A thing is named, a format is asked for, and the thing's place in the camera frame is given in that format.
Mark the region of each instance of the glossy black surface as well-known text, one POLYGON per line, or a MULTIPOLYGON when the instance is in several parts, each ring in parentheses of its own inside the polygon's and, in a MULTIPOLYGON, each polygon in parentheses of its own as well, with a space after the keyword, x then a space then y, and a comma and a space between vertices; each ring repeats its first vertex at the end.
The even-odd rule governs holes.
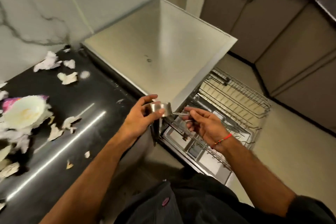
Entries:
POLYGON ((50 126, 44 122, 33 130, 31 147, 19 161, 27 167, 22 175, 12 175, 0 183, 0 199, 7 206, 0 212, 1 224, 39 223, 63 193, 78 178, 92 159, 104 147, 123 123, 136 99, 97 69, 85 56, 77 52, 57 53, 60 60, 76 61, 76 68, 61 65, 53 70, 37 73, 30 68, 11 79, 3 88, 10 97, 48 95, 60 127, 65 118, 87 109, 82 120, 75 124, 77 131, 69 131, 55 141, 46 142, 50 126), (62 85, 57 74, 89 71, 90 77, 62 85), (90 158, 84 153, 90 151, 90 158), (66 170, 67 160, 73 163, 66 170))

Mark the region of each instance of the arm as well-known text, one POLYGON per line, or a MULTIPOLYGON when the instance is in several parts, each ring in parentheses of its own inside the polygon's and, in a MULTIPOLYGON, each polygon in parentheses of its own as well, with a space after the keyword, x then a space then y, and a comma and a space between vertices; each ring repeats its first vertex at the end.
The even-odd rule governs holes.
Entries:
POLYGON ((143 104, 155 98, 157 95, 149 95, 142 97, 136 103, 119 131, 57 201, 40 224, 94 223, 121 155, 164 112, 160 110, 144 117, 143 104))
POLYGON ((198 132, 210 146, 224 155, 254 206, 266 213, 285 217, 296 194, 233 136, 215 145, 229 135, 216 115, 192 107, 185 110, 190 111, 198 122, 189 121, 188 128, 198 132))

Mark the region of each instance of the pink plastic wrapper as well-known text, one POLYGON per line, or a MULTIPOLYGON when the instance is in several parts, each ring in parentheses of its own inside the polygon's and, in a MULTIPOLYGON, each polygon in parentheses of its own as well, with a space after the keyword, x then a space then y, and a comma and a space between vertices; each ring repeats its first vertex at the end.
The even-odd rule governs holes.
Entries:
MULTIPOLYGON (((38 95, 38 96, 40 96, 44 100, 47 100, 49 98, 49 96, 45 96, 45 95, 38 95)), ((2 103, 2 110, 4 112, 8 111, 12 107, 12 105, 19 99, 22 99, 22 98, 6 98, 2 103)))

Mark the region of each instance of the metal utensil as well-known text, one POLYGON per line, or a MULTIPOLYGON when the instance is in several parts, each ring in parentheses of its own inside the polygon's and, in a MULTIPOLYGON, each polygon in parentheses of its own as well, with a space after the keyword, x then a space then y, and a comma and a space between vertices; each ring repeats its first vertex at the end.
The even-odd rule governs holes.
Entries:
POLYGON ((171 110, 170 103, 161 103, 161 102, 152 102, 145 105, 145 110, 147 114, 151 114, 153 112, 157 112, 160 109, 164 109, 165 113, 162 115, 162 117, 167 117, 171 115, 186 115, 189 116, 189 113, 181 113, 181 112, 173 112, 171 110))

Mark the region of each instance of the shirt sleeve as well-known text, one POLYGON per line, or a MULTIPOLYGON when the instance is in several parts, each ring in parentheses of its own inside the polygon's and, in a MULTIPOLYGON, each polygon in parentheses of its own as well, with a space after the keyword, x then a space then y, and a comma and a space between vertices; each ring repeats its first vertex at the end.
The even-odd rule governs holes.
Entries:
POLYGON ((296 196, 288 207, 286 218, 294 223, 335 224, 336 218, 321 201, 296 196))

